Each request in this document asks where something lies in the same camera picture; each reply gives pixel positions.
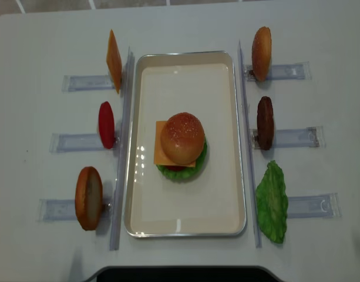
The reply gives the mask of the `sesame bun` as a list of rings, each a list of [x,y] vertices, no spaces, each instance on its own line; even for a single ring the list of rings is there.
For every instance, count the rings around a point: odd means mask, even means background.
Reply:
[[[188,112],[170,117],[160,133],[163,153],[175,164],[190,165],[201,155],[205,133],[199,119]]]
[[[271,62],[271,31],[268,27],[261,27],[255,34],[252,45],[252,66],[256,80],[265,81]]]

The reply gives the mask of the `stacked cheese slice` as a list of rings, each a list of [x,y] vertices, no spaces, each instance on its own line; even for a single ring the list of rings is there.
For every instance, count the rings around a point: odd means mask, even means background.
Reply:
[[[155,146],[154,146],[154,164],[155,165],[163,165],[163,166],[181,166],[181,167],[195,167],[196,162],[192,162],[190,164],[177,164],[171,161],[162,149],[161,144],[161,132],[165,125],[166,121],[157,121],[156,122],[156,138],[155,138]]]

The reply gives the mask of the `stacked tomato slice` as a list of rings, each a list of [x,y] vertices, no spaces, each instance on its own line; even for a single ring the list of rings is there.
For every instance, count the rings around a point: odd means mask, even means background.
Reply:
[[[185,166],[166,166],[167,169],[171,170],[171,171],[181,171],[184,170],[186,167]]]

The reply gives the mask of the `stacked green lettuce leaf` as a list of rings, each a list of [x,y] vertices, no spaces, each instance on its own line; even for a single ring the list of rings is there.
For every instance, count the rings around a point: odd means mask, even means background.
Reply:
[[[169,180],[178,181],[178,182],[190,180],[201,172],[207,156],[207,149],[208,149],[207,139],[205,138],[203,151],[196,159],[196,165],[194,167],[182,167],[180,170],[177,169],[173,170],[170,169],[169,166],[158,165],[158,164],[156,165],[156,167],[162,173],[162,175]]]

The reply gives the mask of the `upright red tomato slice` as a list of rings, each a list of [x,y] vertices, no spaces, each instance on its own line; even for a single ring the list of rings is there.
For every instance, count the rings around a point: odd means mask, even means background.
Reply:
[[[115,123],[109,102],[101,104],[98,116],[99,134],[104,148],[111,149],[115,143]]]

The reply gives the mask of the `upright brown meat patty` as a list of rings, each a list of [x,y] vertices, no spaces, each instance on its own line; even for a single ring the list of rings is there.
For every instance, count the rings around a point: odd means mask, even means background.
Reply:
[[[274,115],[271,99],[263,96],[257,108],[258,144],[262,150],[270,150],[274,140]]]

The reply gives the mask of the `upright cheese slice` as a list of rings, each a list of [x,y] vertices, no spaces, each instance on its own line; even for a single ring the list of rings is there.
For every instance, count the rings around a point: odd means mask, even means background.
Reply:
[[[122,60],[113,30],[110,30],[107,45],[106,63],[117,93],[122,84]]]

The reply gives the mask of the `upright green lettuce leaf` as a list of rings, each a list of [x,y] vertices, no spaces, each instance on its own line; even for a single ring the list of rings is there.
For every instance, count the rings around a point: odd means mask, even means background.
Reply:
[[[282,244],[287,231],[288,197],[282,168],[272,160],[255,191],[258,225],[273,243]]]

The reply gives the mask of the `clear tomato pusher track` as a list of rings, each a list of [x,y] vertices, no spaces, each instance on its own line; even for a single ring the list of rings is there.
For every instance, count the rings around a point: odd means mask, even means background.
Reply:
[[[94,152],[107,150],[97,133],[87,134],[58,134],[53,133],[49,146],[49,152]]]

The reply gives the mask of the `white metal serving tray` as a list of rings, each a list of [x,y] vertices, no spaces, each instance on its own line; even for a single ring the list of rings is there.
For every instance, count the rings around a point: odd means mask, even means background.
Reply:
[[[129,120],[124,222],[135,238],[235,236],[246,223],[232,57],[224,51],[142,56]],[[156,124],[188,112],[203,125],[207,154],[185,180],[154,163]]]

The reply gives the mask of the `upright bottom bun slice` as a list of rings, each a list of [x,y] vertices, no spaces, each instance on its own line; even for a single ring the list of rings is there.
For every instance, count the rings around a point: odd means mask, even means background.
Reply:
[[[96,230],[103,209],[103,186],[98,171],[84,167],[78,176],[75,192],[75,213],[82,229]]]

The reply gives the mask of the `clear patty pusher track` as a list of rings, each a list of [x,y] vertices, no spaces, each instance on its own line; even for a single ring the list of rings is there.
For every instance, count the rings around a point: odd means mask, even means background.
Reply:
[[[272,148],[325,147],[322,126],[304,129],[281,129],[274,133]]]

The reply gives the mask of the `left clear acrylic rail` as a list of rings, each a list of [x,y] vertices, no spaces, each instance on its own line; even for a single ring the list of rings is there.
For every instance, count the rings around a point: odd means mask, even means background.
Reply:
[[[120,244],[120,231],[122,226],[123,198],[126,184],[126,171],[128,155],[130,153],[130,115],[132,110],[133,79],[134,79],[135,57],[132,50],[128,51],[127,62],[123,77],[123,115],[120,127],[120,138],[118,145],[118,163],[116,187],[113,195],[113,211],[110,229],[109,250],[116,251]]]

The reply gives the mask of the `clear acrylic rail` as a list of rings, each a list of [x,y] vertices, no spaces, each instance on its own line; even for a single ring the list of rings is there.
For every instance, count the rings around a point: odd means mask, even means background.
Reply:
[[[244,137],[246,142],[246,155],[248,165],[248,179],[250,182],[250,198],[253,217],[254,239],[255,247],[260,249],[262,247],[261,232],[258,226],[257,219],[257,204],[255,199],[255,173],[254,173],[254,158],[253,147],[250,137],[250,123],[249,123],[249,108],[247,103],[246,87],[245,87],[245,72],[244,72],[244,56],[241,48],[241,41],[238,43],[238,65],[239,65],[239,77],[240,77],[240,91],[241,91],[241,103],[243,107],[244,115]]]
[[[133,79],[134,79],[135,57],[132,50],[128,51],[127,62],[123,77],[123,115],[120,127],[120,138],[118,145],[118,163],[116,187],[113,195],[113,211],[110,229],[109,250],[116,251],[120,244],[120,231],[122,226],[123,198],[126,184],[126,171],[128,155],[130,153],[130,115],[132,110]]]

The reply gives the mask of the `right clear acrylic rail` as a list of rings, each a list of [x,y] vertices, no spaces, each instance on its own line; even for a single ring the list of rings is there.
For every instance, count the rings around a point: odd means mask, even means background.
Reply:
[[[244,72],[244,56],[241,48],[241,41],[238,43],[238,65],[239,65],[239,77],[240,77],[240,91],[241,91],[241,103],[243,107],[244,115],[244,137],[246,142],[246,155],[248,165],[248,179],[250,182],[250,198],[253,217],[254,239],[255,247],[260,249],[262,247],[261,232],[258,226],[257,219],[257,204],[255,199],[255,173],[254,173],[254,158],[253,147],[250,137],[250,123],[249,123],[249,108],[247,103],[246,87],[245,87],[245,72]]]

